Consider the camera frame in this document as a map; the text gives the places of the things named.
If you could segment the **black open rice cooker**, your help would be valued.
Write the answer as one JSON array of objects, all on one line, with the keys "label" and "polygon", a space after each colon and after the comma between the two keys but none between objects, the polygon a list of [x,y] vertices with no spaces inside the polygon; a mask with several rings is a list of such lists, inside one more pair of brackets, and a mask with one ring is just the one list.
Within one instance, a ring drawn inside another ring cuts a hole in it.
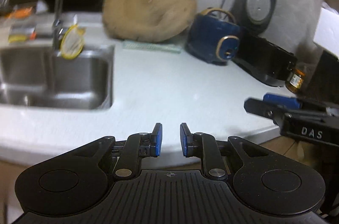
[{"label": "black open rice cooker", "polygon": [[297,58],[263,37],[275,7],[276,0],[234,0],[230,12],[242,28],[242,35],[233,62],[261,83],[282,87]]}]

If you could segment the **yellow sponge scrubber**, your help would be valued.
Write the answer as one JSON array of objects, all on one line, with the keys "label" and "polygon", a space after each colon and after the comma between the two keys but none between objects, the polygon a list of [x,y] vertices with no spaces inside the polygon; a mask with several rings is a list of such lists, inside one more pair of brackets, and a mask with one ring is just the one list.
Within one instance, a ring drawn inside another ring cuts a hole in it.
[{"label": "yellow sponge scrubber", "polygon": [[10,28],[8,42],[26,42],[29,40],[35,40],[36,27],[34,26],[12,26]]}]

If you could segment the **green striped dish cloth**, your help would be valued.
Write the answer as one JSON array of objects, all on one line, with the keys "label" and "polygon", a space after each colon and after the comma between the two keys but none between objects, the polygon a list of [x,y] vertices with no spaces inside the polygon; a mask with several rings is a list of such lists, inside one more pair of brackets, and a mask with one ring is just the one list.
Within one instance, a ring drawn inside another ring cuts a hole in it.
[{"label": "green striped dish cloth", "polygon": [[174,44],[155,44],[155,43],[142,43],[131,40],[124,40],[122,42],[123,49],[138,50],[138,51],[160,51],[169,52],[173,54],[180,54],[182,48]]}]

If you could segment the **white box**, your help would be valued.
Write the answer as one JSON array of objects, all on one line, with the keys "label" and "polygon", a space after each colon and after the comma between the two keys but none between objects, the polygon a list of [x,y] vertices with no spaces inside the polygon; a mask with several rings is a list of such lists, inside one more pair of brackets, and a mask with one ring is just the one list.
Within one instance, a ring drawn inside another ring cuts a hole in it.
[{"label": "white box", "polygon": [[338,32],[338,11],[331,7],[321,8],[313,42],[338,58]]}]

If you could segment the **blue mini rice cooker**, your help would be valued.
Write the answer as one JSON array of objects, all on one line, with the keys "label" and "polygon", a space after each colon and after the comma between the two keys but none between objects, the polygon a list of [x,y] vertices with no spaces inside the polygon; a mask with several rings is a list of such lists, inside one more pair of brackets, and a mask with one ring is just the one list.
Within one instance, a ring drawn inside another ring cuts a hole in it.
[{"label": "blue mini rice cooker", "polygon": [[204,62],[226,65],[236,56],[242,35],[242,27],[229,11],[207,8],[194,18],[186,51]]}]

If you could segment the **orange lidded sauce jar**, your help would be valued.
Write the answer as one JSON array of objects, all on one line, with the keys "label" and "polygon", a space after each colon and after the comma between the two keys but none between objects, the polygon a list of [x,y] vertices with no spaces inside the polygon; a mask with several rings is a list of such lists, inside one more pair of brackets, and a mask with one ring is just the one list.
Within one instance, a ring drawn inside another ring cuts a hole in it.
[{"label": "orange lidded sauce jar", "polygon": [[292,93],[300,91],[306,74],[298,68],[295,68],[285,83],[285,87]]}]

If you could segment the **round wooden cutting board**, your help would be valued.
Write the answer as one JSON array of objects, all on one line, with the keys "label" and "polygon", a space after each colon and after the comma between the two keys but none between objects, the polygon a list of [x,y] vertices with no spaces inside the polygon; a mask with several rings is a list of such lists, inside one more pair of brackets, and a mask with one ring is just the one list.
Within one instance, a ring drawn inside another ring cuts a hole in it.
[{"label": "round wooden cutting board", "polygon": [[104,0],[102,21],[111,38],[160,43],[185,31],[196,11],[196,0]]}]

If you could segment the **stainless steel sink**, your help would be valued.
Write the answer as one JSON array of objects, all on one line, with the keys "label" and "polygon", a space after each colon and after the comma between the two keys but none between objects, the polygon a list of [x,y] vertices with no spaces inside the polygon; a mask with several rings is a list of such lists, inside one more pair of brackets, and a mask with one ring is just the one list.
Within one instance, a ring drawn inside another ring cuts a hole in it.
[{"label": "stainless steel sink", "polygon": [[1,104],[109,109],[113,64],[113,46],[86,46],[73,60],[45,46],[1,48]]}]

